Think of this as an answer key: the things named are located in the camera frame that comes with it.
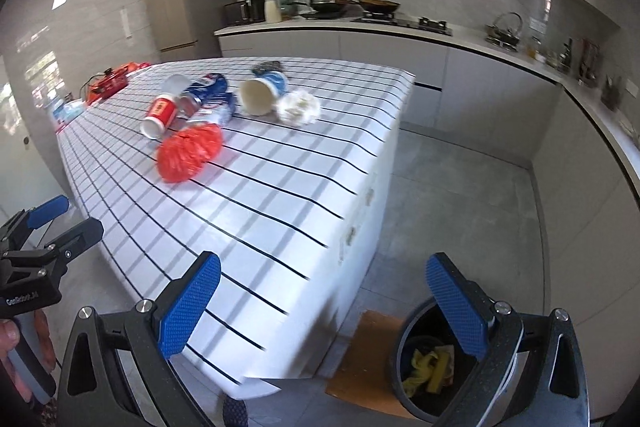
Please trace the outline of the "person left hand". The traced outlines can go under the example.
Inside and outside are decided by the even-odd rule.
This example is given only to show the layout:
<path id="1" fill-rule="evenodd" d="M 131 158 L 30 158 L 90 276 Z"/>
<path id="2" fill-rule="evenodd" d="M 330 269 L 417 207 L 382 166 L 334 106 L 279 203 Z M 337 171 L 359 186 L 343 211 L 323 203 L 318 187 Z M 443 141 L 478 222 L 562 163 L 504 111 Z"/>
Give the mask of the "person left hand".
<path id="1" fill-rule="evenodd" d="M 55 352 L 50 337 L 47 315 L 41 309 L 34 311 L 34 325 L 40 342 L 43 367 L 51 374 L 55 368 Z M 15 390 L 25 402 L 29 402 L 32 399 L 32 389 L 30 389 L 23 381 L 23 378 L 16 373 L 15 367 L 9 359 L 9 352 L 15 349 L 20 339 L 21 333 L 18 326 L 9 319 L 2 319 L 1 362 Z"/>

